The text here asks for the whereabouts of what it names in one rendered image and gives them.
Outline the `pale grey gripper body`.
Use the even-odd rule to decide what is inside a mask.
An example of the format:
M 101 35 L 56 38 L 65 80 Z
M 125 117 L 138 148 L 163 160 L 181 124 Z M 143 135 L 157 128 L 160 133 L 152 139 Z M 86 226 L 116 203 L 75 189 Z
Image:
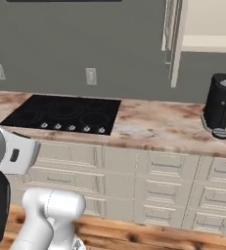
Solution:
M 35 164 L 37 157 L 39 155 L 40 148 L 41 148 L 41 143 L 35 142 L 34 150 L 33 150 L 33 153 L 31 155 L 30 162 L 29 162 L 29 165 L 26 169 L 26 172 Z

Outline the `cream narrow cabinet panel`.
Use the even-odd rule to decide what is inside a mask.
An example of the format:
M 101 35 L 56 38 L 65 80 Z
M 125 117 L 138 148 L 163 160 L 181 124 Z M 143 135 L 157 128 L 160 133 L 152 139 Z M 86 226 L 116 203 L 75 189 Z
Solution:
M 133 218 L 136 156 L 135 149 L 103 148 L 105 195 L 113 200 L 108 210 L 110 218 L 123 221 L 131 221 Z

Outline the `cream panel under hob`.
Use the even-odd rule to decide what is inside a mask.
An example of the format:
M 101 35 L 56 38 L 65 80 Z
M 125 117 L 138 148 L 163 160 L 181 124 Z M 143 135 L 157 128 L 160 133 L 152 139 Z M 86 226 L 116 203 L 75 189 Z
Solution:
M 102 148 L 85 144 L 43 142 L 38 159 L 99 168 L 102 166 Z

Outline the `cream drawer front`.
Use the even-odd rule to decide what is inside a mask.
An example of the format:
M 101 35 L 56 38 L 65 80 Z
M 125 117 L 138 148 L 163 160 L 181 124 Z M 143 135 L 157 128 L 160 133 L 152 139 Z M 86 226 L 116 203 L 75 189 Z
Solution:
M 98 197 L 86 196 L 85 213 L 92 216 L 104 216 L 106 200 Z
M 198 155 L 183 153 L 150 152 L 147 169 L 153 175 L 192 180 L 199 158 Z
M 160 225 L 180 228 L 182 226 L 186 209 L 183 207 L 164 207 L 157 205 L 140 205 L 136 210 L 135 221 L 143 224 Z M 170 217 L 170 220 L 157 220 L 146 218 L 146 215 L 160 215 Z
M 226 211 L 226 187 L 197 186 L 198 207 Z
M 213 225 L 224 225 L 222 229 L 213 229 L 213 228 L 201 228 L 197 226 L 197 221 L 204 224 L 213 224 Z M 192 218 L 188 223 L 190 229 L 212 232 L 217 234 L 226 235 L 226 215 L 216 215 L 205 212 L 194 212 Z
M 64 186 L 94 193 L 105 191 L 104 174 L 31 168 L 23 179 L 28 184 Z
M 192 184 L 189 182 L 175 183 L 167 181 L 145 181 L 145 198 L 147 200 L 169 203 L 175 206 L 184 206 L 189 198 Z M 149 191 L 176 193 L 174 197 L 152 196 Z
M 226 182 L 226 158 L 214 158 L 207 175 L 209 181 Z

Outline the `black glass hob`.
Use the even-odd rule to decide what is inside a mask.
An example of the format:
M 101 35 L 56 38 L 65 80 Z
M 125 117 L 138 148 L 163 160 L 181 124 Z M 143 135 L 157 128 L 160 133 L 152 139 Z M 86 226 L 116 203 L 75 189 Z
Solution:
M 9 114 L 1 125 L 43 129 L 41 124 L 46 122 L 48 127 L 45 130 L 109 136 L 120 104 L 121 100 L 32 95 Z M 62 125 L 60 130 L 54 128 L 58 123 Z M 69 125 L 74 125 L 75 130 L 70 131 Z M 85 126 L 91 130 L 83 132 Z M 98 132 L 101 127 L 106 129 L 104 134 Z

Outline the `black coffee machine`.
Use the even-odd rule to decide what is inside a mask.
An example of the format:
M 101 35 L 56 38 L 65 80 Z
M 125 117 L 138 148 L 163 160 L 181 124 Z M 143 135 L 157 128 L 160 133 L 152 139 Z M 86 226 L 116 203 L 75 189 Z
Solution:
M 214 138 L 226 140 L 226 73 L 212 75 L 201 121 Z

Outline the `cream wall cabinet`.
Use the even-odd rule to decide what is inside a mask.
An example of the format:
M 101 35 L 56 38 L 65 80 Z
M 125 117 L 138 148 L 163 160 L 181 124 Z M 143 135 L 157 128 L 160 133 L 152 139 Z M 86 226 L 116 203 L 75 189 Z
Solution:
M 178 0 L 170 86 L 175 88 L 182 53 L 219 57 L 226 69 L 226 0 Z

